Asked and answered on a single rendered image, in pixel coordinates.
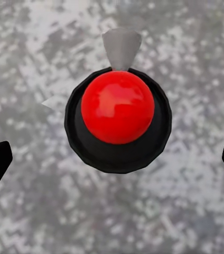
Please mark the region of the pesticide atomizer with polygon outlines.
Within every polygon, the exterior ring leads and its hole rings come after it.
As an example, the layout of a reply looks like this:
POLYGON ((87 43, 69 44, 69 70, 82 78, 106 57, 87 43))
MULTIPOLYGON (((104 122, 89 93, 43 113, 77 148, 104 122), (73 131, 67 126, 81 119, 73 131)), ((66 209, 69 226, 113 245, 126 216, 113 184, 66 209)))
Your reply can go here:
POLYGON ((102 37, 111 67, 93 72, 73 90, 64 127, 70 147, 90 167, 127 174, 164 151, 173 114, 161 86, 130 67, 142 36, 116 28, 102 37))

